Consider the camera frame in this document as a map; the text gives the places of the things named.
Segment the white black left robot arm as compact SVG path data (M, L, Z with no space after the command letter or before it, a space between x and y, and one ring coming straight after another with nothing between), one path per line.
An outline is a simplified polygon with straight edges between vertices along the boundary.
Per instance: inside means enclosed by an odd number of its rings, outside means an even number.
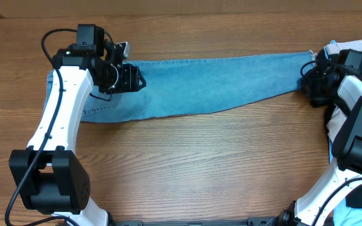
M53 85L38 129L25 149L12 151L9 168L17 189L7 207L20 197L44 221L67 225L113 225L111 214L91 198L89 175L76 157L80 118L93 86L107 94L137 92L146 81L138 67L123 63L127 42L105 40L101 48L83 42L59 49L51 57Z

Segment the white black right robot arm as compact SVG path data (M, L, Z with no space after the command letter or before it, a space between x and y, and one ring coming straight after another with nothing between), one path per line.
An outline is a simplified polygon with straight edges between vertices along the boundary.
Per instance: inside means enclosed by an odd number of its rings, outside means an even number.
M330 107L326 128L332 159L315 185L281 211L274 225L323 225L362 185L362 51L342 50L334 59L313 63L313 69L301 74L301 86L312 106Z

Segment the light blue denim jeans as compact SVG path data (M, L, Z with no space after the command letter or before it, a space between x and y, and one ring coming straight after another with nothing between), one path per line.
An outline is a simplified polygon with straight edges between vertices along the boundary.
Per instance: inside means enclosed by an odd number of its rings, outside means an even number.
M110 123L210 114L300 89L311 51L234 58L125 61L138 67L146 86L104 94L93 87L81 113L85 122Z

